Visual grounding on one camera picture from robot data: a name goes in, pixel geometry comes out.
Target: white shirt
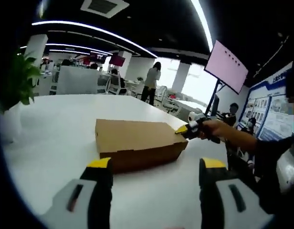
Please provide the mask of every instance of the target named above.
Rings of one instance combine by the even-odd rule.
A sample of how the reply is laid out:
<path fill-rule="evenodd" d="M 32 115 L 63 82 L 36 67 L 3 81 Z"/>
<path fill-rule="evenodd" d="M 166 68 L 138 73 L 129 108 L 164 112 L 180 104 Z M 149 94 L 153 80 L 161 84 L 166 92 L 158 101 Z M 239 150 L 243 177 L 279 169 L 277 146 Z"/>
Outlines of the white shirt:
<path fill-rule="evenodd" d="M 157 68 L 150 68 L 147 73 L 145 86 L 156 89 L 157 80 L 160 79 L 160 76 L 161 76 L 161 71 L 158 71 Z"/>

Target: pink screen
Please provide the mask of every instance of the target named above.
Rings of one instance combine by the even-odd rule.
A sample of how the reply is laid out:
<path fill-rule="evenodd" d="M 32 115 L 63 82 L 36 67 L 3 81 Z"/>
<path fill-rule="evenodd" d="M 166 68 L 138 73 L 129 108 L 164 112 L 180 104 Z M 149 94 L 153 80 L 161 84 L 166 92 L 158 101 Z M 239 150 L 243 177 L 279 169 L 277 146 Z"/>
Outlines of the pink screen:
<path fill-rule="evenodd" d="M 219 41 L 215 42 L 205 70 L 223 81 L 237 93 L 241 91 L 248 69 Z"/>
<path fill-rule="evenodd" d="M 110 62 L 109 64 L 113 64 L 115 66 L 123 66 L 125 62 L 125 58 L 124 57 L 121 57 L 121 56 L 118 56 L 118 55 L 113 55 L 110 59 Z"/>

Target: box lid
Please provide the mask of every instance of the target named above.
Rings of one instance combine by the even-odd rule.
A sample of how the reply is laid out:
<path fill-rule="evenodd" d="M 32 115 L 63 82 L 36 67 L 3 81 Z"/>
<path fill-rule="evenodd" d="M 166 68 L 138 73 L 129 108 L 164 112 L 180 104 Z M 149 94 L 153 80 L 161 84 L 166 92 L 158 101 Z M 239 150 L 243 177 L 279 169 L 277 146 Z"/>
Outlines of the box lid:
<path fill-rule="evenodd" d="M 157 148 L 187 140 L 167 123 L 97 119 L 98 153 Z"/>

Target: window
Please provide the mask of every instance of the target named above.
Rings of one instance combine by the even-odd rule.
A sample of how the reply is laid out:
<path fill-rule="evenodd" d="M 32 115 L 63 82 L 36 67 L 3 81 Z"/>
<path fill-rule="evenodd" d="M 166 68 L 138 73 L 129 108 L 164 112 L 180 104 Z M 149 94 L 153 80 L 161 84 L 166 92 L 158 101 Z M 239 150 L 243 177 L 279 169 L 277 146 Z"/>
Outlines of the window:
<path fill-rule="evenodd" d="M 171 88 L 176 78 L 180 61 L 168 58 L 157 58 L 155 62 L 161 63 L 161 77 L 157 81 L 157 86 L 166 86 L 167 88 Z"/>
<path fill-rule="evenodd" d="M 217 79 L 203 69 L 204 66 L 198 64 L 190 66 L 182 93 L 209 104 Z"/>

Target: air vent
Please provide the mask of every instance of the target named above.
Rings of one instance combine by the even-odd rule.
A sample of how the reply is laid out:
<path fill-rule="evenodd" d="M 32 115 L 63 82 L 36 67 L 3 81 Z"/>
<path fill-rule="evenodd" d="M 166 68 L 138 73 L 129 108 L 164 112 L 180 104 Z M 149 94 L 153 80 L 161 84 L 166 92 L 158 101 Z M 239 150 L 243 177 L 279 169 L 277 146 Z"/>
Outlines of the air vent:
<path fill-rule="evenodd" d="M 123 0 L 84 0 L 81 10 L 111 18 L 128 6 Z"/>

